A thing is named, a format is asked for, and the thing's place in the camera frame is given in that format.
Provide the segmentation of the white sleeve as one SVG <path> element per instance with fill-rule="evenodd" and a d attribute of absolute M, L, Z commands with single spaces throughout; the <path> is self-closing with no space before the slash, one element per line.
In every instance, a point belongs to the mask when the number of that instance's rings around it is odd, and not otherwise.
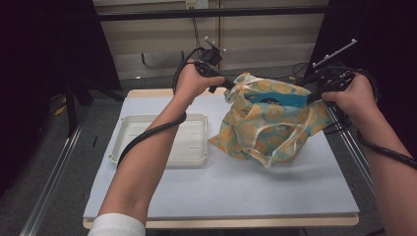
<path fill-rule="evenodd" d="M 134 217 L 105 213 L 94 220 L 88 236 L 146 236 L 146 229 Z"/>

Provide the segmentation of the black horizontal bar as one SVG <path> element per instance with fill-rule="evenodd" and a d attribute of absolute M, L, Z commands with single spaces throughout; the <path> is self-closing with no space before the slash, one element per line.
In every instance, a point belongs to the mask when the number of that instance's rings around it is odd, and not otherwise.
<path fill-rule="evenodd" d="M 134 20 L 166 20 L 212 17 L 246 17 L 273 15 L 309 15 L 324 14 L 329 6 L 296 6 L 296 7 L 266 7 L 266 8 L 229 8 L 229 9 L 195 9 L 151 12 L 99 13 L 101 22 L 134 21 Z"/>

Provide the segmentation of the black metal stand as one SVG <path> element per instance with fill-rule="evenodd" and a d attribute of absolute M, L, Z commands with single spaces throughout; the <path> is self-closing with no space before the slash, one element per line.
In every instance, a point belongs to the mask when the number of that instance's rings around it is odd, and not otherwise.
<path fill-rule="evenodd" d="M 79 127 L 75 100 L 77 100 L 81 106 L 92 105 L 93 97 L 89 93 L 91 89 L 97 90 L 98 92 L 111 97 L 116 101 L 124 100 L 124 97 L 121 94 L 118 94 L 110 88 L 106 88 L 98 83 L 81 79 L 68 80 L 65 85 L 65 98 L 69 119 L 69 137 L 71 137 Z"/>

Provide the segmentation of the white plastic tray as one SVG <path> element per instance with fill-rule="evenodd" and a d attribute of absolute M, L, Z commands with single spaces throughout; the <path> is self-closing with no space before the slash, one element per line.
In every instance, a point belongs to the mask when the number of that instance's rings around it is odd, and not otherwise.
<path fill-rule="evenodd" d="M 117 163 L 124 148 L 144 132 L 155 118 L 155 115 L 130 115 L 122 118 L 109 159 Z M 167 167 L 200 167 L 208 158 L 207 145 L 207 117 L 203 114 L 188 115 L 179 126 Z"/>

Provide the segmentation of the person's left hand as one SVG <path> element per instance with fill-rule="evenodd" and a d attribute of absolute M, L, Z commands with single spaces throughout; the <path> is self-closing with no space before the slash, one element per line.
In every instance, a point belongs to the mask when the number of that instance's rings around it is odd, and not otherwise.
<path fill-rule="evenodd" d="M 190 105 L 194 99 L 211 86 L 221 85 L 225 79 L 222 76 L 203 77 L 196 69 L 195 61 L 189 59 L 181 70 L 173 100 Z"/>

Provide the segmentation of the black stand foot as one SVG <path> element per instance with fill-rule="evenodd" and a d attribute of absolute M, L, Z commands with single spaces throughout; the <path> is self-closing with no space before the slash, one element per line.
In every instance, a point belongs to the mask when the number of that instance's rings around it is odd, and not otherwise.
<path fill-rule="evenodd" d="M 310 76 L 304 78 L 303 80 L 301 80 L 300 82 L 298 82 L 297 86 L 298 87 L 303 87 L 307 84 L 313 83 L 315 81 L 315 79 L 316 79 L 315 75 L 310 75 Z"/>

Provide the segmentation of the blue food pouch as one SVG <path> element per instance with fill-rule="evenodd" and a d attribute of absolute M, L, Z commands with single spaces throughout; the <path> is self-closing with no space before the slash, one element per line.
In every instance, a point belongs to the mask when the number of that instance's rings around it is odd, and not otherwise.
<path fill-rule="evenodd" d="M 252 103 L 276 104 L 281 106 L 303 107 L 308 97 L 299 94 L 285 94 L 280 92 L 246 93 L 244 98 Z"/>

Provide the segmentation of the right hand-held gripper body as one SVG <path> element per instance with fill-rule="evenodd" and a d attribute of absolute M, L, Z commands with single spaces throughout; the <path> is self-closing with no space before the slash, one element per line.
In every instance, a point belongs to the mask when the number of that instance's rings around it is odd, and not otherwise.
<path fill-rule="evenodd" d="M 308 83 L 315 83 L 317 89 L 308 95 L 309 98 L 321 98 L 324 92 L 345 90 L 353 79 L 353 73 L 342 63 L 335 60 L 335 56 L 357 43 L 352 38 L 349 43 L 327 54 L 321 61 L 313 64 L 314 74 Z"/>

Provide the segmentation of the person's right hand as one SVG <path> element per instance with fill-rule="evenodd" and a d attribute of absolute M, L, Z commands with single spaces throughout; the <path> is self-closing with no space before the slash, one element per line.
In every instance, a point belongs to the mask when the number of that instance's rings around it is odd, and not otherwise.
<path fill-rule="evenodd" d="M 335 102 L 358 128 L 372 126 L 383 120 L 375 102 L 372 86 L 367 77 L 357 74 L 344 91 L 328 91 L 322 94 L 325 101 Z"/>

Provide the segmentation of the orange print cloth bag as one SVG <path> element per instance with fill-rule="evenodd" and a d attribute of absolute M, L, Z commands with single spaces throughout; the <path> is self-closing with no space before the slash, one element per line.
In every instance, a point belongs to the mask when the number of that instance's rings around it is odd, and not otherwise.
<path fill-rule="evenodd" d="M 219 133 L 209 142 L 226 154 L 239 159 L 254 159 L 269 168 L 290 163 L 307 140 L 327 128 L 331 119 L 321 100 L 303 107 L 252 103 L 246 93 L 311 93 L 289 83 L 255 77 L 244 73 L 235 86 L 224 93 L 231 105 L 221 121 Z"/>

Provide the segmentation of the wall socket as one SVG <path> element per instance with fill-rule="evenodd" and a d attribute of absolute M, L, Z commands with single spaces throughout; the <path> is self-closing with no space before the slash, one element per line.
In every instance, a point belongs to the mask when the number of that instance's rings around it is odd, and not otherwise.
<path fill-rule="evenodd" d="M 185 0 L 187 9 L 207 9 L 209 0 Z"/>

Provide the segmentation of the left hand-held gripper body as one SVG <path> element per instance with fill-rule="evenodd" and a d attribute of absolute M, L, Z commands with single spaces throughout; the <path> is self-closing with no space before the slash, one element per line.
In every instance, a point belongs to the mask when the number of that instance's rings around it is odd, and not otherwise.
<path fill-rule="evenodd" d="M 225 53 L 226 49 L 217 46 L 207 36 L 204 37 L 204 41 L 210 46 L 210 49 L 203 49 L 203 52 L 198 56 L 195 61 L 196 69 L 202 77 L 217 77 L 219 73 L 215 70 L 215 67 L 222 60 L 221 54 Z"/>

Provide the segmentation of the white table mat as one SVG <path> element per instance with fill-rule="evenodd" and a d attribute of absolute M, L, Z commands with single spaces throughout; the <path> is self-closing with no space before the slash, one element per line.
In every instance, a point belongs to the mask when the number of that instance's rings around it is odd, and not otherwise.
<path fill-rule="evenodd" d="M 199 168 L 168 168 L 149 220 L 357 213 L 359 208 L 322 132 L 290 164 L 265 168 L 208 145 Z"/>

